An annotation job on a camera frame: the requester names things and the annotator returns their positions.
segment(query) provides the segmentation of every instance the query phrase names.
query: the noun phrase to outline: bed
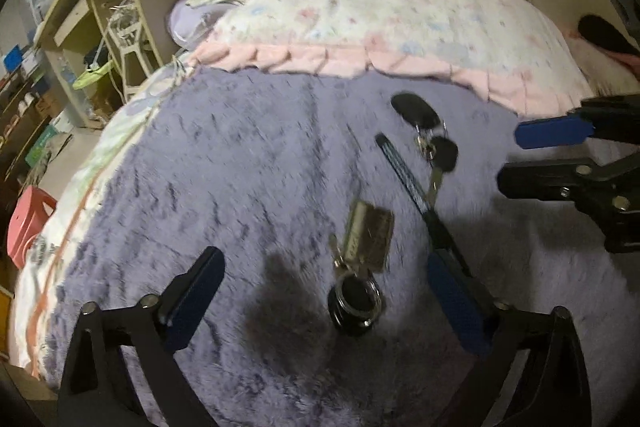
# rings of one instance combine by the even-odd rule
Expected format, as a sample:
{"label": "bed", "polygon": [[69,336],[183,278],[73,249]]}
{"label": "bed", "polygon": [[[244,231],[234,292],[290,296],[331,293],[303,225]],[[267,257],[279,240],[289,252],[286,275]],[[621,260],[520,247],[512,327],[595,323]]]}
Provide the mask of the bed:
{"label": "bed", "polygon": [[[402,90],[459,145],[437,208],[470,267],[518,307],[572,311],[594,425],[606,425],[636,383],[638,297],[572,204],[507,200],[495,175],[514,158],[627,151],[595,140],[518,149],[519,120],[593,95],[558,29],[524,0],[250,0],[226,14],[146,81],[67,187],[20,277],[12,361],[56,387],[84,302],[132,305],[214,245],[228,273],[177,360],[220,425],[432,421],[472,359],[428,291],[426,230],[374,141],[384,132],[426,176],[390,107]],[[396,215],[388,309],[358,341],[337,335],[325,306],[329,237],[356,196]]]}

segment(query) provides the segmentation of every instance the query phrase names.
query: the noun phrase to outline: blue gripper pad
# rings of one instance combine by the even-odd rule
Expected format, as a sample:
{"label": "blue gripper pad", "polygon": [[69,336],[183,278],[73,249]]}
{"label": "blue gripper pad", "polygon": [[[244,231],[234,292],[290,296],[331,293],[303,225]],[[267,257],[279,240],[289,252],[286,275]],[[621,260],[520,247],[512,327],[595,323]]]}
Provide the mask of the blue gripper pad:
{"label": "blue gripper pad", "polygon": [[522,122],[514,137],[522,149],[578,145],[593,135],[593,124],[577,114]]}
{"label": "blue gripper pad", "polygon": [[443,257],[446,255],[447,252],[439,250],[429,254],[427,281],[463,349],[478,357],[485,357],[492,347],[493,330],[488,327],[492,316],[482,311],[482,305],[474,293],[480,289],[488,298],[492,298],[473,277],[447,264]]}

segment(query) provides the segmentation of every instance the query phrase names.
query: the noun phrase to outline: pink ruffle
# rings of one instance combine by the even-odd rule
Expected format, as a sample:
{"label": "pink ruffle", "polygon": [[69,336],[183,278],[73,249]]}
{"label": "pink ruffle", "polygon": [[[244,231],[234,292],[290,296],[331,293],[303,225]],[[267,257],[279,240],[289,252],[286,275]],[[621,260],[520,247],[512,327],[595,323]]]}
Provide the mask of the pink ruffle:
{"label": "pink ruffle", "polygon": [[360,76],[367,70],[398,76],[430,76],[468,87],[482,100],[493,100],[528,118],[565,114],[580,105],[582,98],[581,93],[543,89],[524,74],[488,73],[453,66],[437,57],[414,57],[364,46],[225,44],[207,40],[193,52],[189,64],[225,71],[254,67],[270,73],[308,73],[344,78]]}

